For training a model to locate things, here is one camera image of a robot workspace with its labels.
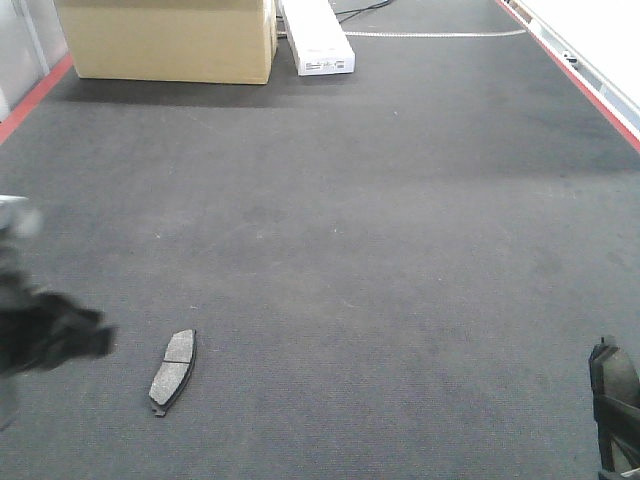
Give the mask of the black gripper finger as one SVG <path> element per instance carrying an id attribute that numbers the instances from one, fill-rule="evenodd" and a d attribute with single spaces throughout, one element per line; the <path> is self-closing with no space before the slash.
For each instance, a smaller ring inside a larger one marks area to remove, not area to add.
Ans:
<path id="1" fill-rule="evenodd" d="M 593 401 L 605 478 L 639 478 L 639 409 L 606 395 Z"/>

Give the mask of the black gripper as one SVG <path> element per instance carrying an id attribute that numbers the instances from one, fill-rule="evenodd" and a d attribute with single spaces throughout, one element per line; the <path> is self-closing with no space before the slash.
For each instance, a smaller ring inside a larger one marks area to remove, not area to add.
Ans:
<path id="1" fill-rule="evenodd" d="M 36 235 L 39 210 L 23 196 L 1 197 L 1 428 L 18 412 L 15 377 L 48 371 L 76 358 L 97 359 L 113 351 L 116 329 L 103 313 L 57 292 L 39 294 L 20 268 L 16 243 Z M 43 314 L 43 320 L 36 310 Z"/>

